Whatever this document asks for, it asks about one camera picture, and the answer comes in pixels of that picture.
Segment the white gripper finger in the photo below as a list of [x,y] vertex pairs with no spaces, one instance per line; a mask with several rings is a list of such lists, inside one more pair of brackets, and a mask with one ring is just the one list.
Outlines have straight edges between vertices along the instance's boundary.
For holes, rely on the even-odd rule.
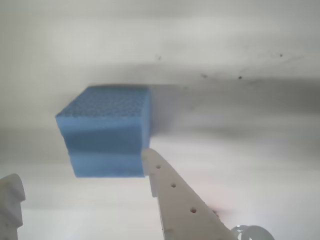
[[155,150],[142,151],[143,170],[157,198],[166,240],[233,240],[235,235]]
[[16,173],[0,180],[0,239],[17,240],[23,225],[21,203],[26,200],[24,186]]

